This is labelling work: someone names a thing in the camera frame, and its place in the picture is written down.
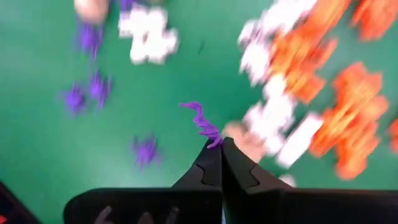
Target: purple toy figure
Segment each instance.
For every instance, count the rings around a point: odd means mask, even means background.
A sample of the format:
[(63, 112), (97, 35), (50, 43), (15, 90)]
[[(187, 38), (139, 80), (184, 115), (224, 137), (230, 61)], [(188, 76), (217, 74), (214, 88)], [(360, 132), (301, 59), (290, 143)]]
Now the purple toy figure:
[(76, 115), (84, 109), (85, 101), (83, 91), (76, 84), (73, 84), (72, 89), (65, 93), (65, 104), (72, 112), (72, 115)]
[(79, 46), (91, 55), (92, 59), (97, 56), (98, 47), (102, 44), (103, 31), (99, 25), (87, 23), (80, 24)]
[(132, 142), (132, 149), (137, 155), (135, 165), (139, 164), (140, 169), (157, 157), (156, 140), (153, 135), (142, 142), (139, 142), (138, 137), (135, 136)]
[(199, 128), (203, 128), (203, 131), (199, 132), (199, 134), (208, 137), (210, 140), (213, 140), (213, 143), (207, 146), (208, 149), (211, 149), (212, 147), (223, 143), (223, 139), (220, 137), (220, 132), (218, 131), (218, 128), (215, 125), (210, 124), (209, 121), (205, 119), (203, 115), (203, 109), (200, 103), (180, 103), (180, 106), (197, 111), (197, 115), (193, 119), (193, 122), (196, 123)]
[(94, 76), (91, 79), (90, 95), (92, 98), (98, 100), (98, 106), (100, 109), (103, 107), (105, 100), (109, 96), (109, 93), (111, 91), (111, 85), (111, 79), (104, 79), (101, 75), (98, 74), (98, 71), (95, 72)]

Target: curly purple strand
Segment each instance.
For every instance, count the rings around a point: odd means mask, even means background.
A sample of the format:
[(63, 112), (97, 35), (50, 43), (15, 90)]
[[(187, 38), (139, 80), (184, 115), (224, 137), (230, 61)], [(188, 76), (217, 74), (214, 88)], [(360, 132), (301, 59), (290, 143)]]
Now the curly purple strand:
[(220, 137), (220, 132), (218, 128), (214, 124), (210, 124), (207, 119), (205, 119), (203, 115), (203, 108), (198, 102), (190, 102), (190, 103), (180, 103), (180, 106), (185, 108), (190, 108), (197, 112), (197, 115), (194, 117), (193, 122), (199, 128), (203, 128), (203, 131), (199, 132), (199, 134), (208, 137), (210, 140), (213, 140), (213, 143), (207, 146), (208, 149), (211, 149), (223, 142), (223, 139)]

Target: orange lego piece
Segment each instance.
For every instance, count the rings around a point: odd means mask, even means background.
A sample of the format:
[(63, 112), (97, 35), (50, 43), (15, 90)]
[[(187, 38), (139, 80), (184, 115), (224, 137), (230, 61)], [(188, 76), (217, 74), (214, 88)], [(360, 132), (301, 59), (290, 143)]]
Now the orange lego piece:
[[(377, 95), (382, 74), (369, 75), (361, 62), (343, 70), (333, 86), (337, 91), (336, 106), (325, 111), (324, 123), (313, 137), (310, 152), (321, 157), (336, 146), (336, 172), (350, 180), (365, 170), (366, 159), (379, 144), (376, 121), (387, 111), (389, 102)], [(391, 131), (398, 139), (398, 121)], [(398, 140), (392, 145), (398, 152)]]
[(343, 180), (353, 180), (368, 166), (367, 160), (343, 163), (339, 161), (336, 165), (336, 173)]
[(360, 25), (361, 41), (380, 39), (393, 25), (398, 14), (396, 0), (361, 0), (351, 20), (351, 25)]
[(390, 133), (393, 136), (398, 136), (398, 119), (396, 119), (390, 126)]
[(326, 34), (337, 25), (350, 3), (351, 0), (318, 0), (303, 26)]
[(388, 109), (389, 102), (384, 96), (376, 96), (358, 113), (358, 119), (367, 122), (378, 120)]

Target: green table surface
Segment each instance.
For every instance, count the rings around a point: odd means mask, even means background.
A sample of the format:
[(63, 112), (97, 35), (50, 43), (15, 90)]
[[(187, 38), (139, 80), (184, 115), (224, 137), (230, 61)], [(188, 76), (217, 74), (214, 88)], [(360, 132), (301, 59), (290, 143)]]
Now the green table surface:
[[(193, 111), (179, 102), (199, 101), (205, 116), (222, 128), (239, 120), (261, 98), (238, 75), (241, 51), (236, 40), (246, 20), (257, 18), (270, 0), (170, 0), (169, 25), (180, 34), (180, 48), (165, 65), (132, 65), (131, 39), (118, 37), (118, 7), (112, 6), (98, 66), (114, 80), (103, 110), (93, 106), (71, 118), (57, 99), (73, 81), (86, 81), (90, 61), (73, 48), (76, 33), (72, 1), (0, 1), (0, 179), (44, 223), (61, 223), (74, 195), (99, 187), (168, 187), (191, 166), (205, 143), (192, 123)], [(321, 159), (303, 155), (289, 170), (299, 187), (397, 189), (398, 157), (389, 149), (388, 125), (398, 115), (398, 26), (381, 41), (360, 44), (348, 27), (352, 6), (330, 37), (340, 44), (319, 71), (332, 80), (362, 60), (384, 73), (382, 94), (391, 102), (380, 121), (382, 143), (368, 168), (350, 182), (334, 171), (332, 152)], [(330, 82), (308, 106), (299, 105), (297, 121), (309, 110), (333, 106)], [(134, 135), (154, 132), (162, 162), (140, 171), (129, 150)], [(273, 158), (261, 166), (275, 175)]]

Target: small purple piece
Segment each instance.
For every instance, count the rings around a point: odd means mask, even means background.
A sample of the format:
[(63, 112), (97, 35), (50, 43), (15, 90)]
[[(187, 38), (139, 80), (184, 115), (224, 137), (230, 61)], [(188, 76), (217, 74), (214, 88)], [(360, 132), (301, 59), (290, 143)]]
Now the small purple piece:
[(73, 115), (84, 109), (85, 101), (83, 91), (76, 84), (73, 84), (72, 89), (65, 93), (65, 104)]
[(105, 79), (99, 75), (98, 71), (95, 72), (90, 82), (90, 95), (92, 98), (98, 100), (99, 108), (101, 109), (104, 105), (105, 100), (111, 92), (112, 80), (110, 78)]
[(79, 46), (91, 55), (92, 59), (97, 56), (98, 48), (102, 44), (103, 30), (102, 27), (83, 23), (79, 30)]
[(205, 119), (203, 115), (203, 108), (200, 103), (180, 103), (180, 106), (197, 111), (197, 115), (194, 117), (193, 122), (196, 123), (199, 128), (203, 128), (203, 131), (199, 132), (199, 134), (208, 137), (210, 140), (213, 140), (213, 143), (207, 146), (208, 149), (223, 143), (223, 139), (220, 137), (218, 128), (215, 125), (210, 124), (209, 121)]
[(138, 137), (135, 136), (132, 142), (132, 149), (137, 155), (135, 165), (138, 163), (140, 169), (157, 157), (157, 146), (154, 136), (150, 136), (142, 142), (139, 142)]
[(120, 0), (120, 11), (130, 11), (135, 0)]

